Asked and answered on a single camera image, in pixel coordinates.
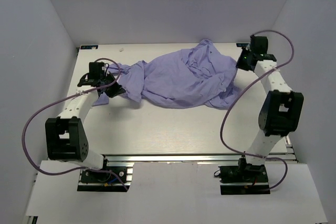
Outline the lavender purple jacket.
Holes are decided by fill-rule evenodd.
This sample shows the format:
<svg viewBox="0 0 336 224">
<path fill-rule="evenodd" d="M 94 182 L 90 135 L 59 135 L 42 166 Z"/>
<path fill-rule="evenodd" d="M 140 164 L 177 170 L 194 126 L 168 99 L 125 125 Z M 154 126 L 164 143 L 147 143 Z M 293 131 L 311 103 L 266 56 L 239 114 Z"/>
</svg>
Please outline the lavender purple jacket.
<svg viewBox="0 0 336 224">
<path fill-rule="evenodd" d="M 240 93 L 234 84 L 236 61 L 222 55 L 208 39 L 150 62 L 111 65 L 108 71 L 119 78 L 123 98 L 136 103 L 147 100 L 162 108 L 205 105 L 226 110 Z"/>
</svg>

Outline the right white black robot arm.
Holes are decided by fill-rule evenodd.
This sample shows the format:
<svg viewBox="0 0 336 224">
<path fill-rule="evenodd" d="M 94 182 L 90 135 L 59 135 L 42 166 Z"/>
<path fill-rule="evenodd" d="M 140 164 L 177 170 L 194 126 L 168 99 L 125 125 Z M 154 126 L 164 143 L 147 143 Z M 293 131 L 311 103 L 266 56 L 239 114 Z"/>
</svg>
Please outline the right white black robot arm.
<svg viewBox="0 0 336 224">
<path fill-rule="evenodd" d="M 267 51 L 268 38 L 251 35 L 236 64 L 237 69 L 254 72 L 266 93 L 258 116 L 259 131 L 245 152 L 246 163 L 237 168 L 238 177 L 245 182 L 255 177 L 255 167 L 265 164 L 273 147 L 297 129 L 304 102 L 303 94 L 288 86 L 276 57 Z"/>
</svg>

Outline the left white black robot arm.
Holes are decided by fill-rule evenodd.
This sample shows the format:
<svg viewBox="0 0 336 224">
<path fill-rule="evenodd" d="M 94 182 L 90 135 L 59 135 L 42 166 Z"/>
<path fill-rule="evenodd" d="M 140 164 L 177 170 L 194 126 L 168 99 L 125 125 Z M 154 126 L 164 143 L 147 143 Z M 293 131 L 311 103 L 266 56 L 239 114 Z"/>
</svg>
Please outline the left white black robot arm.
<svg viewBox="0 0 336 224">
<path fill-rule="evenodd" d="M 89 148 L 83 122 L 101 95 L 114 98 L 125 93 L 103 62 L 89 63 L 89 72 L 77 84 L 76 97 L 66 108 L 45 123 L 48 158 L 70 162 L 93 169 L 93 176 L 101 182 L 110 178 L 111 168 L 104 164 L 104 156 Z"/>
</svg>

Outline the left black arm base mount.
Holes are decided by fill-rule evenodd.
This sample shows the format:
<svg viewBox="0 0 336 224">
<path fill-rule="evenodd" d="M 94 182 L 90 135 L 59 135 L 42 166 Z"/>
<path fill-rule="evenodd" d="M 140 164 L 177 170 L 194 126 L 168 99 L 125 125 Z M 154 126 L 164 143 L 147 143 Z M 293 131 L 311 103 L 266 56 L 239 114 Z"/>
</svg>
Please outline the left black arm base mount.
<svg viewBox="0 0 336 224">
<path fill-rule="evenodd" d="M 82 169 L 79 175 L 77 191 L 127 192 L 132 181 L 133 164 L 113 162 L 106 158 L 103 170 L 105 172 Z"/>
</svg>

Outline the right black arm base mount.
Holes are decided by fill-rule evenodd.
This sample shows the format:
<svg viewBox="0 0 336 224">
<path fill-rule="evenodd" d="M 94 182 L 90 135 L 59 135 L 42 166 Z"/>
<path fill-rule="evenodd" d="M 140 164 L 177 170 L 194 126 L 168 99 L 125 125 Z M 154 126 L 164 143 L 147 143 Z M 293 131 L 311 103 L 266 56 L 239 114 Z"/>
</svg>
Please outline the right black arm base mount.
<svg viewBox="0 0 336 224">
<path fill-rule="evenodd" d="M 219 166 L 214 177 L 220 181 L 222 195 L 270 194 L 265 166 L 248 164 L 244 157 L 238 160 L 237 165 Z"/>
</svg>

